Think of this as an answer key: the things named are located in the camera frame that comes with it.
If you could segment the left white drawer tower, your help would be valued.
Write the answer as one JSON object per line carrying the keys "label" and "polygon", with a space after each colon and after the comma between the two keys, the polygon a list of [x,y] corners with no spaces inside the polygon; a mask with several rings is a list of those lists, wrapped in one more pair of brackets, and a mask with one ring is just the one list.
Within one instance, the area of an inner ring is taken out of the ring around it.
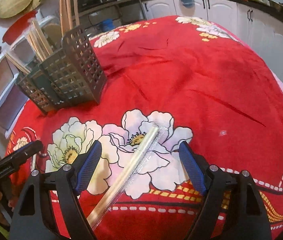
{"label": "left white drawer tower", "polygon": [[0,54],[0,133],[9,138],[28,98],[19,90],[17,68]]}

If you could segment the white drawer tower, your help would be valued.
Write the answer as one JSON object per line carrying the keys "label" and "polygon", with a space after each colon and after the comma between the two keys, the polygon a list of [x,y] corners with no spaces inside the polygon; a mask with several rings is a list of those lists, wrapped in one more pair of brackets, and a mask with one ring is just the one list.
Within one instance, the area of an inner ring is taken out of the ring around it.
{"label": "white drawer tower", "polygon": [[46,39],[52,52],[61,47],[62,33],[57,17],[47,16],[40,21],[31,18],[27,23],[28,27],[9,47],[10,52],[21,62],[25,64],[33,60],[41,62],[49,56],[48,49],[40,37],[39,29],[41,29],[42,36]]}
{"label": "white drawer tower", "polygon": [[28,98],[19,90],[17,68],[0,54],[0,133],[9,138]]}

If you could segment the grey perforated utensil caddy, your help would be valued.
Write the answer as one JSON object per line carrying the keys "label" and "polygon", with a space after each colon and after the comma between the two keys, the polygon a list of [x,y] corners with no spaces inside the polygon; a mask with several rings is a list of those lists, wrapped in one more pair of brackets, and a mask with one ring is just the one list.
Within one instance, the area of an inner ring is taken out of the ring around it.
{"label": "grey perforated utensil caddy", "polygon": [[106,76],[82,26],[65,33],[61,47],[30,74],[19,74],[16,85],[47,114],[83,102],[99,103]]}

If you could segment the right white drawer tower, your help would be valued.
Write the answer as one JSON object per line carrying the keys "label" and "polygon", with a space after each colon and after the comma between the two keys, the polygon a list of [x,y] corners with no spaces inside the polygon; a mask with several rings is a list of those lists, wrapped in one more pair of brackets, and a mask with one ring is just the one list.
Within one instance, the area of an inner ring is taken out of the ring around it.
{"label": "right white drawer tower", "polygon": [[9,47],[10,52],[21,62],[25,64],[33,60],[41,62],[49,56],[48,49],[40,37],[39,29],[41,29],[42,36],[46,39],[52,52],[61,47],[62,33],[57,17],[47,16],[40,21],[31,18],[27,23],[28,27]]}

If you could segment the red plastic basin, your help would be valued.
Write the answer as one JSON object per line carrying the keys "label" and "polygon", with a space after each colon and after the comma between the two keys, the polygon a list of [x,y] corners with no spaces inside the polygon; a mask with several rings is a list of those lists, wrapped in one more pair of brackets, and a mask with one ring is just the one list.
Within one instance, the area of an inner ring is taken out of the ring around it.
{"label": "red plastic basin", "polygon": [[29,20],[34,18],[37,10],[26,13],[19,18],[12,26],[10,26],[2,37],[2,43],[12,45],[12,43],[23,33],[29,26]]}

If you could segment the red floral tablecloth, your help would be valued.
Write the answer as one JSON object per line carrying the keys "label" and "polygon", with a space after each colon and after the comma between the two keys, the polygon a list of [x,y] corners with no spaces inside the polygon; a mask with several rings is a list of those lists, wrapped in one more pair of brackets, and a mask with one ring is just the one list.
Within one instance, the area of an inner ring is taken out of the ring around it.
{"label": "red floral tablecloth", "polygon": [[248,170],[272,237],[283,232],[283,83],[245,43],[216,24],[169,16],[90,39],[107,83],[101,102],[43,115],[26,103],[7,152],[40,139],[41,172],[58,170],[101,142],[80,205],[88,215],[153,124],[165,127],[150,160],[96,228],[98,239],[184,239],[203,197],[178,146],[229,173]]}

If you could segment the white lower cabinets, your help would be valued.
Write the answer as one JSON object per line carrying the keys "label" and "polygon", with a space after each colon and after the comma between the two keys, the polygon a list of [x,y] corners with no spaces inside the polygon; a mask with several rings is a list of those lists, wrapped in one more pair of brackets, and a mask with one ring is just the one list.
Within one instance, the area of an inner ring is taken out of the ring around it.
{"label": "white lower cabinets", "polygon": [[142,5],[149,20],[178,15],[219,24],[248,44],[283,82],[283,23],[273,16],[227,0],[149,0]]}

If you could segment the steel pot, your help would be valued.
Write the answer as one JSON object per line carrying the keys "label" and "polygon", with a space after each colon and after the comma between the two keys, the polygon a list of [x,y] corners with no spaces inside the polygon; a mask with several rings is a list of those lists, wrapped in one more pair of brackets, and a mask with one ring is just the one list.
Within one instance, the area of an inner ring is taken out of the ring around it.
{"label": "steel pot", "polygon": [[277,12],[283,11],[283,6],[280,3],[275,2],[273,0],[268,0],[268,1],[271,8],[275,9]]}

